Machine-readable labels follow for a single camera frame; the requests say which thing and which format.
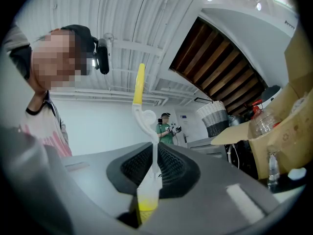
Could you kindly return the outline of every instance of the white shirt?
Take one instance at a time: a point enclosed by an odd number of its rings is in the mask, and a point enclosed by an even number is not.
[[[47,105],[34,116],[25,112],[19,129],[35,136],[44,145],[53,146],[60,157],[72,156],[69,145],[62,135],[60,123]]]

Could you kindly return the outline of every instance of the black and white basket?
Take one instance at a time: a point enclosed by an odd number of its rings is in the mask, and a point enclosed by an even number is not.
[[[229,126],[228,114],[221,101],[212,101],[197,110],[204,122],[209,137],[217,136]]]

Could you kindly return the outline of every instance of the water bottle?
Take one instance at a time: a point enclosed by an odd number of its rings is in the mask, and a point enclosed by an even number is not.
[[[268,188],[278,184],[279,167],[276,154],[277,152],[268,154]]]

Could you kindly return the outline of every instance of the man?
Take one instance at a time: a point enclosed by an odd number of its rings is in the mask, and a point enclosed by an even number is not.
[[[87,55],[94,43],[90,30],[81,25],[55,29],[41,37],[32,49],[21,30],[12,24],[4,48],[35,94],[20,123],[19,131],[31,134],[43,144],[56,148],[59,156],[71,156],[66,126],[52,103],[49,90],[76,75],[88,73]]]
[[[176,135],[176,132],[172,130],[171,126],[168,124],[170,119],[169,113],[163,113],[161,115],[162,124],[156,126],[156,133],[159,137],[160,142],[174,144],[173,136]]]

